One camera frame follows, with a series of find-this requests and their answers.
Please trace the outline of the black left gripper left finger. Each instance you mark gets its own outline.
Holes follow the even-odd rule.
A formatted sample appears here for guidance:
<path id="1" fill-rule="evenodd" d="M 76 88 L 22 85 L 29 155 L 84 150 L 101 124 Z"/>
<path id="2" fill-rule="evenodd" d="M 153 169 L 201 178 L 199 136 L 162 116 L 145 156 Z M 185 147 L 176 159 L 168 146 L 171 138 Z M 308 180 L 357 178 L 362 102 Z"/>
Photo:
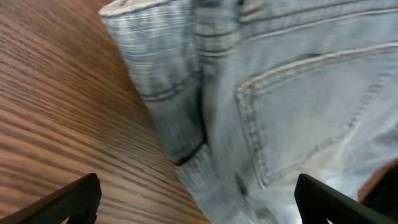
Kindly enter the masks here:
<path id="1" fill-rule="evenodd" d="M 102 192 L 95 173 L 1 219 L 1 224 L 94 224 Z"/>

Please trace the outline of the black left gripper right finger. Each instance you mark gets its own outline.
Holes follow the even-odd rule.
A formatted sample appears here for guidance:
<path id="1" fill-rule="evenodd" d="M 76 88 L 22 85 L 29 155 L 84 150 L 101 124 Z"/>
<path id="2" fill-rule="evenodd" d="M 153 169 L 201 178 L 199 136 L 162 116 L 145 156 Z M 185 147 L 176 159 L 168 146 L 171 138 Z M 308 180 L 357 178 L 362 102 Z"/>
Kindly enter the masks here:
<path id="1" fill-rule="evenodd" d="M 308 174 L 300 174 L 295 201 L 303 224 L 397 224 Z"/>

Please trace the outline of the light blue denim shorts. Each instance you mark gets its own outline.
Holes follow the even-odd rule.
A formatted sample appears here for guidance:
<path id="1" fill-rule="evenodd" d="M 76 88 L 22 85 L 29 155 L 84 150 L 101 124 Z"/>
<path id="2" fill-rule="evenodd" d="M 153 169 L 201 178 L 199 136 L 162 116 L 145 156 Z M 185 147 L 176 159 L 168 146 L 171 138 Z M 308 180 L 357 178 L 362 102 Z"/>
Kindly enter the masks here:
<path id="1" fill-rule="evenodd" d="M 300 223 L 307 173 L 351 198 L 397 158 L 397 1 L 113 1 L 100 10 L 212 223 Z"/>

